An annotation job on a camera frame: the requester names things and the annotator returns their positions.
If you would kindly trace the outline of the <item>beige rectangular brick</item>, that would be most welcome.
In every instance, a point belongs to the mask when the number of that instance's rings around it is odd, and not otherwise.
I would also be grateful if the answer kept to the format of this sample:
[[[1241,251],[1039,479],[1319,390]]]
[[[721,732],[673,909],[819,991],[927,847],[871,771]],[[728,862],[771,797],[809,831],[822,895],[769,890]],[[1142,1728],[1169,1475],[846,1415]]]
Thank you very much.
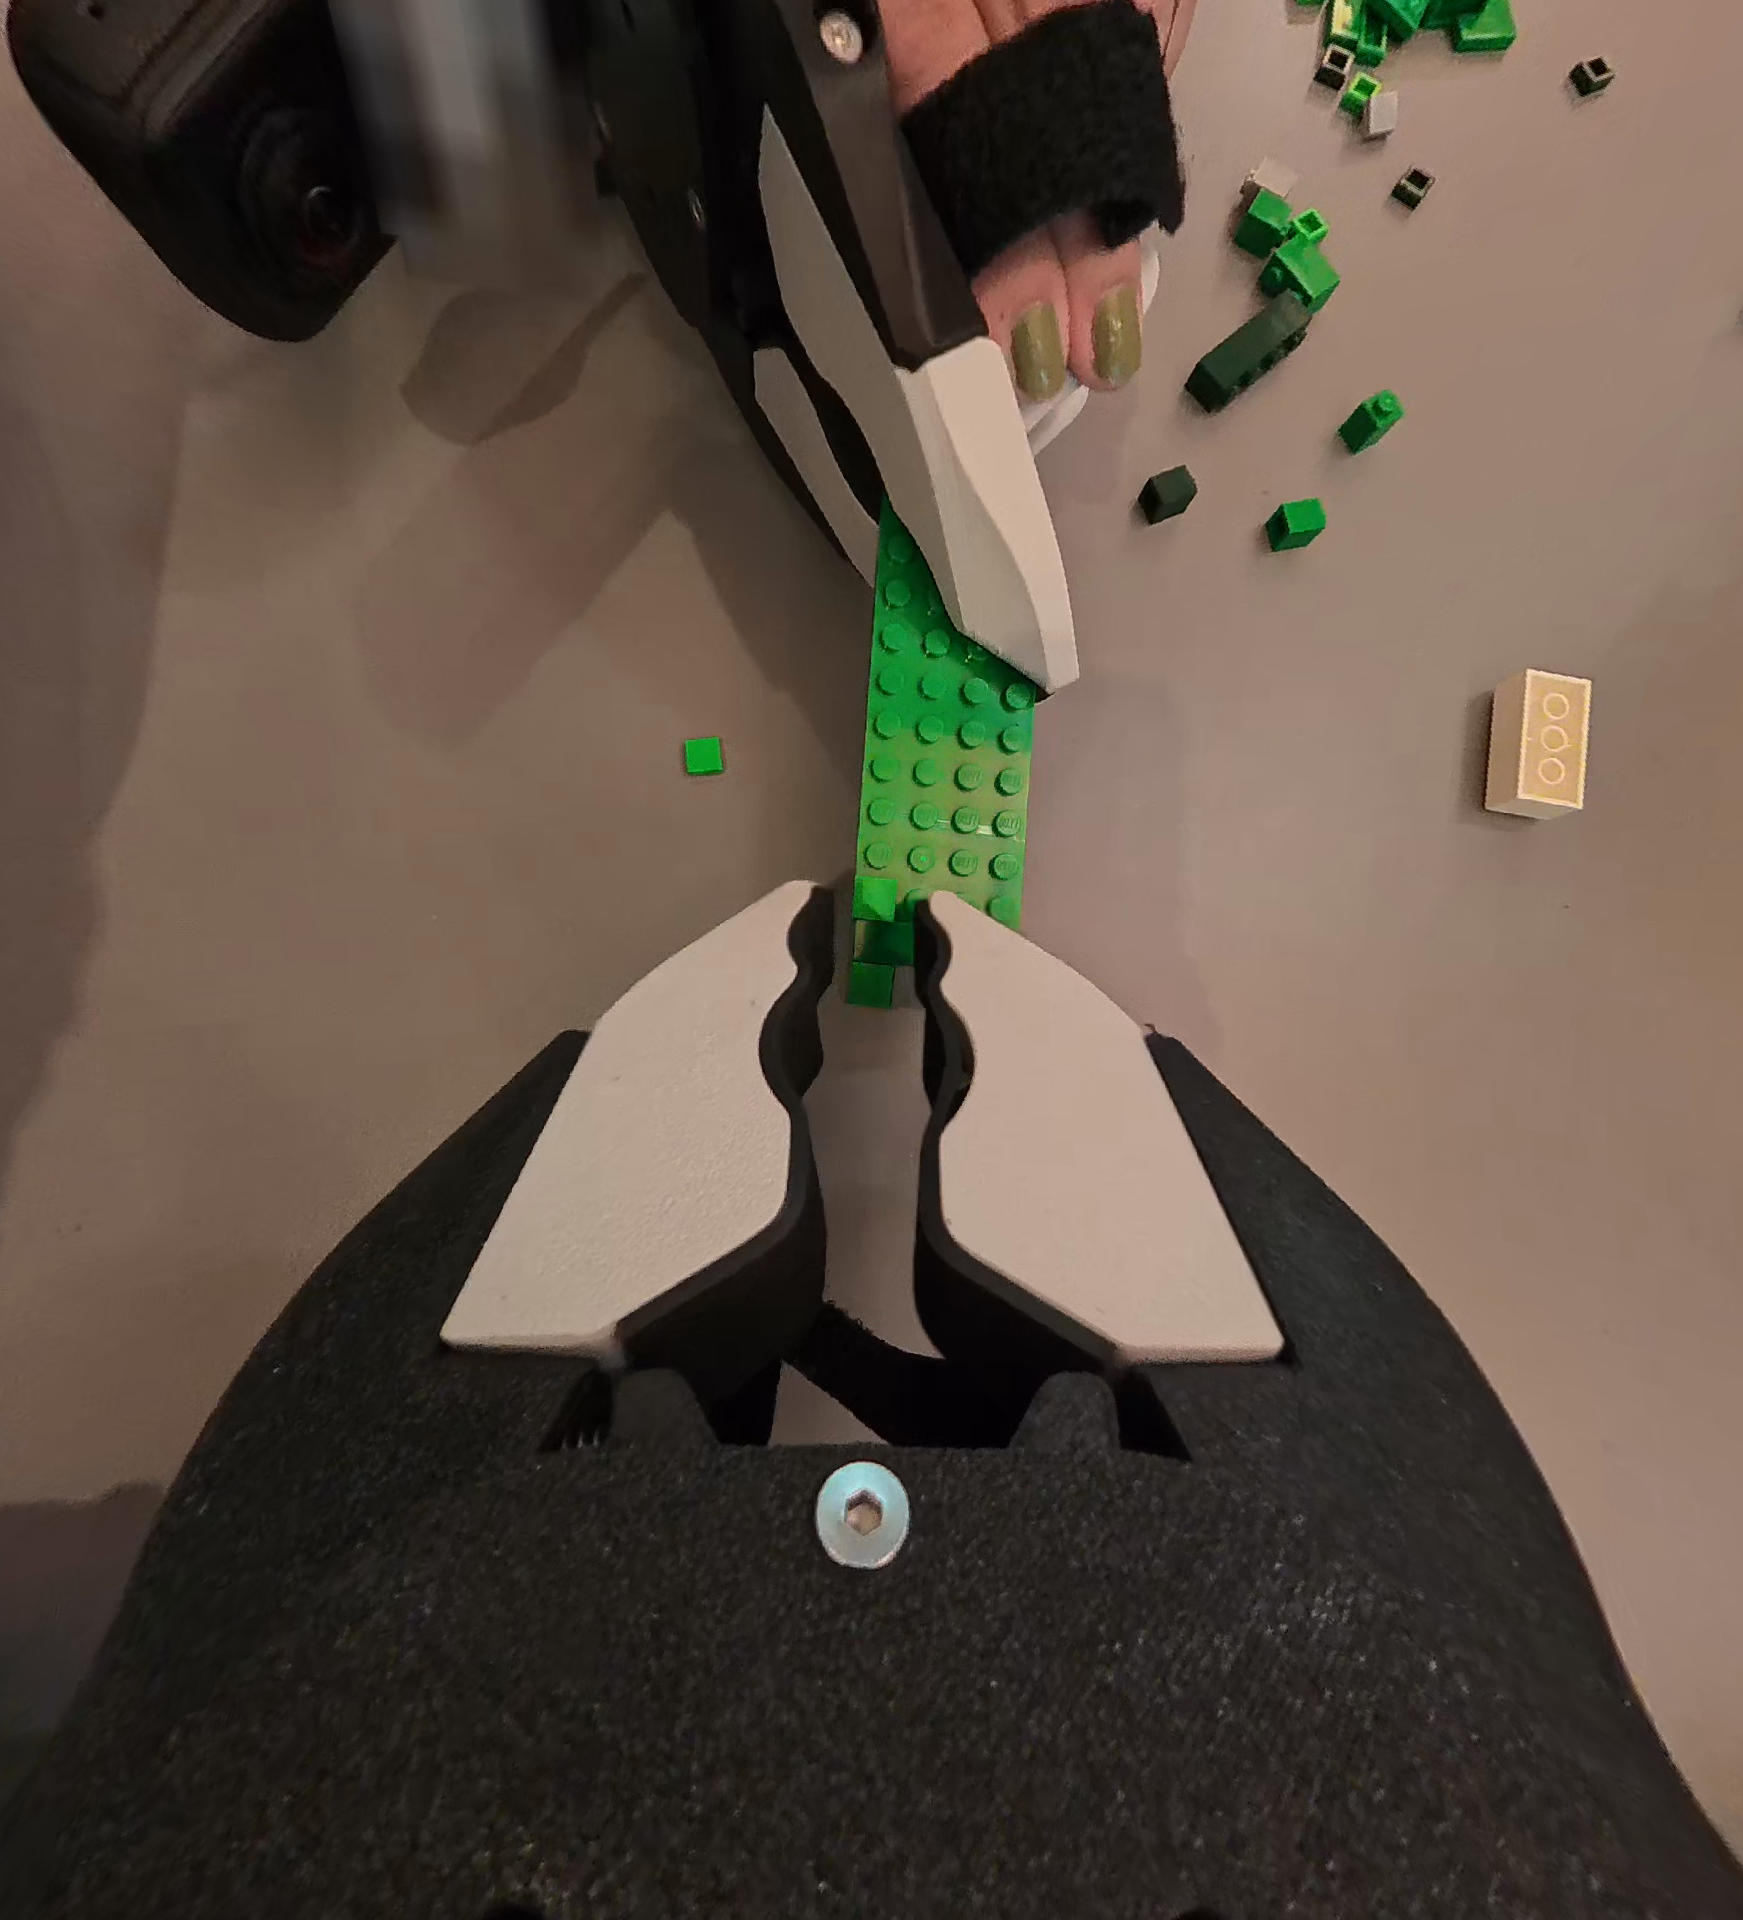
[[[1549,819],[1585,804],[1593,682],[1544,668],[1508,677],[1489,698],[1484,809]]]

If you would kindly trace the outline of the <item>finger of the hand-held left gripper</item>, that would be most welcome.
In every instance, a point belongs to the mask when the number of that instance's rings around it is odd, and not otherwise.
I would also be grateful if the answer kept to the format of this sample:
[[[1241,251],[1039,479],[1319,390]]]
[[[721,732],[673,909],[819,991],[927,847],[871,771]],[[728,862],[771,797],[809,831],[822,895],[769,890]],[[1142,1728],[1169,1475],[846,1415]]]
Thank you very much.
[[[798,345],[754,349],[752,392],[767,440],[788,461],[810,514],[859,574],[876,574],[884,486],[848,407]]]
[[[783,335],[864,433],[955,624],[1037,687],[1077,682],[1065,564],[1013,376],[891,110],[879,45],[761,52],[759,199]]]

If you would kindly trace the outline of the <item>long dark green brick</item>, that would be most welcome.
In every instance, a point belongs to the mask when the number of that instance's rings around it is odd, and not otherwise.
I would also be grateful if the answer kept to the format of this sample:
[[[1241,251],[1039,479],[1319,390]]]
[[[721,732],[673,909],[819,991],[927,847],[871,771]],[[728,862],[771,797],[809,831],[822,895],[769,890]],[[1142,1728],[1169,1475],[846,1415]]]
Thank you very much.
[[[1183,392],[1204,412],[1223,411],[1305,342],[1310,321],[1310,309],[1298,294],[1274,296],[1199,359]]]

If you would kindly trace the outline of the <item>person's left hand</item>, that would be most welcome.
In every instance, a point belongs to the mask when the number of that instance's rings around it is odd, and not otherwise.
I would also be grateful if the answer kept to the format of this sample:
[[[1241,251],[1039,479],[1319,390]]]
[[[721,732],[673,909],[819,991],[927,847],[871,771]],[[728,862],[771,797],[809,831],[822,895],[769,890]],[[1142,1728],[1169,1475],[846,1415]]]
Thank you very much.
[[[1171,72],[1193,2],[883,2],[891,105],[1016,397],[1144,356],[1147,230],[1187,205]]]

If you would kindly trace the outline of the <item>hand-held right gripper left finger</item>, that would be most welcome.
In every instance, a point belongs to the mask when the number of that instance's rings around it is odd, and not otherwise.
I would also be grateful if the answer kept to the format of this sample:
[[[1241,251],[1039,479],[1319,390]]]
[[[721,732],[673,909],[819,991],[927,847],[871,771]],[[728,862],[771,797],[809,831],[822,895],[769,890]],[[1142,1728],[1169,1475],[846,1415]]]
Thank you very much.
[[[618,996],[582,1038],[443,1342],[671,1369],[707,1405],[773,1372],[824,1300],[804,1096],[829,983],[831,895],[798,880]]]

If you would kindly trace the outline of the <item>green studded brick plate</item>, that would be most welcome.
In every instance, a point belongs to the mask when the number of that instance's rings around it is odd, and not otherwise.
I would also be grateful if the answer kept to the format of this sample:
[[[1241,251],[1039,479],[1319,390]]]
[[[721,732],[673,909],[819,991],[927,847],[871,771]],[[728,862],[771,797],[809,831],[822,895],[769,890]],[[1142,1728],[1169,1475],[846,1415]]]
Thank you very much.
[[[1044,694],[955,624],[919,540],[889,503],[872,593],[852,917],[901,924],[948,890],[1015,928]]]

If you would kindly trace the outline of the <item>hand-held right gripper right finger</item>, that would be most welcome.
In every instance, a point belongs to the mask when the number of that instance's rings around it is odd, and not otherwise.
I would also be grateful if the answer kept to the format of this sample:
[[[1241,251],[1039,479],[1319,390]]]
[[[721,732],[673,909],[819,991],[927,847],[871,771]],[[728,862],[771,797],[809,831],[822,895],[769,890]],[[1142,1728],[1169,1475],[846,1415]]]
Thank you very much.
[[[938,1350],[1008,1395],[1071,1369],[1276,1360],[1147,1031],[955,893],[919,905],[915,948],[913,1297]]]

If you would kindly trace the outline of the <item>pile of green bricks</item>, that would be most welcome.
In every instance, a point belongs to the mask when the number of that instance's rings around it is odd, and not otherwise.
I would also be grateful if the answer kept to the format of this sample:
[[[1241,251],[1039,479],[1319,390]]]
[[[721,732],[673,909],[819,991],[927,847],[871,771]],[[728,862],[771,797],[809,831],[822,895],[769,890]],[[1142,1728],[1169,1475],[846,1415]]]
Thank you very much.
[[[1647,76],[1607,4],[1205,4],[1180,69],[1235,278],[1394,332],[1599,315]]]

